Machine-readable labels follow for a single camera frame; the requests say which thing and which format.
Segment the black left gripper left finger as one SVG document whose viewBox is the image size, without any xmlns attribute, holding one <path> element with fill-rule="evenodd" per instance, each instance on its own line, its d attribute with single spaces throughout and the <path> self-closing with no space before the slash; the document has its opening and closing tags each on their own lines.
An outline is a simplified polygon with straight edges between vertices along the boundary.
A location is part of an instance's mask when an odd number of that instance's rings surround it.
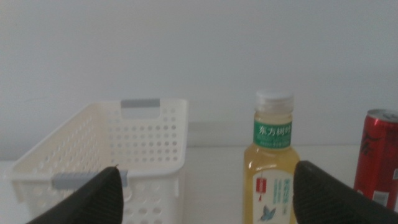
<svg viewBox="0 0 398 224">
<path fill-rule="evenodd" d="M 28 224 L 121 224 L 123 185 L 117 167 L 107 167 Z"/>
</svg>

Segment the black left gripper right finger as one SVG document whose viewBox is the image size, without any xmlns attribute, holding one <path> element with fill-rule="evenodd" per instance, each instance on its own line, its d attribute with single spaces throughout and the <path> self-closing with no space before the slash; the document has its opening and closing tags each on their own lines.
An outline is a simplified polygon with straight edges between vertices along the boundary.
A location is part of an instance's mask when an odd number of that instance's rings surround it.
<svg viewBox="0 0 398 224">
<path fill-rule="evenodd" d="M 294 172 L 294 213 L 299 224 L 397 224 L 397 213 L 355 192 L 310 161 Z"/>
</svg>

